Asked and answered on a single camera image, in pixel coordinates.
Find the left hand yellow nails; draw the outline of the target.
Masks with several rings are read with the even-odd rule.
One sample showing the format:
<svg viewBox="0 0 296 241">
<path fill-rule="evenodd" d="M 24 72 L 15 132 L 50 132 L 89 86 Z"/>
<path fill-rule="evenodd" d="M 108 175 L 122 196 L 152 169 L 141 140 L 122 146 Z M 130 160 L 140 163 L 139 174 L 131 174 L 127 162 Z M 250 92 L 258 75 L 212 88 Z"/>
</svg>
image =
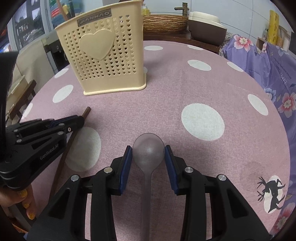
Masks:
<svg viewBox="0 0 296 241">
<path fill-rule="evenodd" d="M 8 187 L 1 187 L 1 207 L 5 211 L 9 207 L 20 203 L 26 209 L 26 215 L 30 220 L 34 220 L 37 214 L 36 201 L 33 194 L 32 185 L 22 191 L 15 191 Z"/>
</svg>

